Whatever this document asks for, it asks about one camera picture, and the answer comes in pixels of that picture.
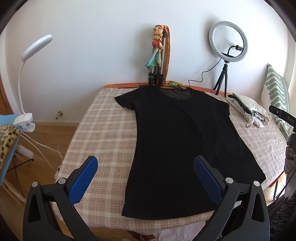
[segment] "ring light stand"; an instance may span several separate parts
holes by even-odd
[[[240,46],[235,46],[235,49],[236,50],[240,50],[241,53],[234,57],[234,56],[231,56],[229,55],[229,53],[225,54],[225,53],[222,53],[218,50],[218,48],[216,47],[216,44],[214,42],[214,34],[215,34],[215,31],[218,27],[222,27],[222,26],[229,26],[229,27],[232,27],[234,28],[239,34],[240,36],[242,37],[242,40],[243,40],[243,47],[240,47]],[[218,22],[216,24],[214,24],[211,29],[210,29],[210,32],[209,32],[209,41],[210,41],[210,45],[212,47],[212,49],[214,50],[214,52],[221,58],[224,60],[225,64],[224,64],[224,67],[222,69],[222,72],[218,78],[218,81],[216,82],[215,84],[215,87],[214,87],[214,90],[217,89],[216,91],[216,94],[215,95],[218,95],[219,94],[219,91],[220,91],[220,88],[221,88],[221,85],[222,85],[222,82],[223,82],[223,79],[225,77],[225,88],[224,88],[224,96],[226,97],[226,90],[227,90],[227,69],[228,69],[228,63],[229,62],[238,62],[238,61],[241,61],[248,53],[248,40],[247,40],[247,37],[246,35],[244,34],[244,32],[240,29],[239,26],[235,25],[234,23],[231,23],[231,22],[227,22],[227,21],[221,21],[221,22]]]

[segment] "green patterned pillow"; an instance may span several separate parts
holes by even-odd
[[[273,105],[289,114],[291,113],[287,84],[270,64],[268,65],[267,76],[261,94],[261,101],[263,107],[267,111],[269,106]],[[271,115],[274,116],[276,125],[287,139],[293,131],[293,127],[276,115]]]

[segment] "leopard print fabric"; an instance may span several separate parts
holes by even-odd
[[[19,134],[20,129],[14,125],[0,125],[0,169]]]

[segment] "black tripod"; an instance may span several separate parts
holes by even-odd
[[[226,90],[227,90],[227,68],[228,68],[228,63],[227,61],[225,61],[225,64],[224,64],[224,67],[222,69],[222,72],[219,76],[219,79],[217,81],[217,83],[215,84],[215,87],[214,87],[214,90],[217,88],[217,91],[216,91],[216,94],[215,95],[218,95],[219,94],[219,90],[221,88],[221,85],[222,85],[222,82],[223,82],[223,79],[224,79],[224,76],[225,76],[225,85],[224,85],[224,96],[226,97]]]

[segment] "plaid blanket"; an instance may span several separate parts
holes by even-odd
[[[210,218],[212,212],[169,220],[138,220],[121,216],[125,187],[133,162],[137,131],[135,112],[122,108],[114,97],[133,89],[107,88],[98,93],[70,143],[57,179],[68,177],[89,155],[99,168],[80,203],[78,213],[89,227],[126,229],[142,234],[184,226]],[[209,95],[225,101],[223,96]],[[283,171],[286,140],[273,121],[265,128],[246,128],[244,117],[230,106],[230,118],[266,175],[266,188]],[[62,219],[56,204],[55,213]]]

